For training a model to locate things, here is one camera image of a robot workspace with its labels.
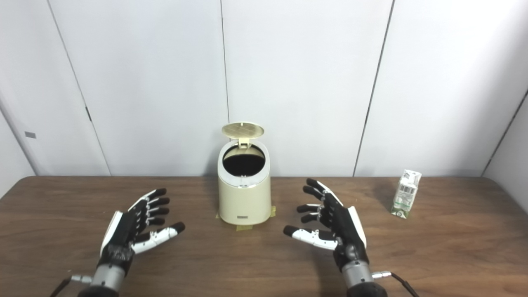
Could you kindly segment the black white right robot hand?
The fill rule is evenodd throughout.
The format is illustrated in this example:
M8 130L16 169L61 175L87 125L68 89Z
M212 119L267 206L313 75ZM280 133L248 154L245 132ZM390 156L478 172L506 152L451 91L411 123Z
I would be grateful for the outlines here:
M369 264L366 236L355 207L345 207L330 188L312 178L306 179L302 190L317 198L320 203L298 206L297 212L305 214L301 222L319 222L328 230L287 225L283 228L283 233L317 248L331 250L339 271L349 263Z

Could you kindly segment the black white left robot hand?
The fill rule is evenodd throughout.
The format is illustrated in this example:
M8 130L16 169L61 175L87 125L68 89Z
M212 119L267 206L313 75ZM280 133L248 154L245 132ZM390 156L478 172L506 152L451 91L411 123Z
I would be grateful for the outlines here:
M127 275L135 255L152 250L185 231L183 222L163 227L164 215L170 212L166 207L170 203L166 193L166 188L152 190L127 211L115 211L101 244L98 266L118 267Z

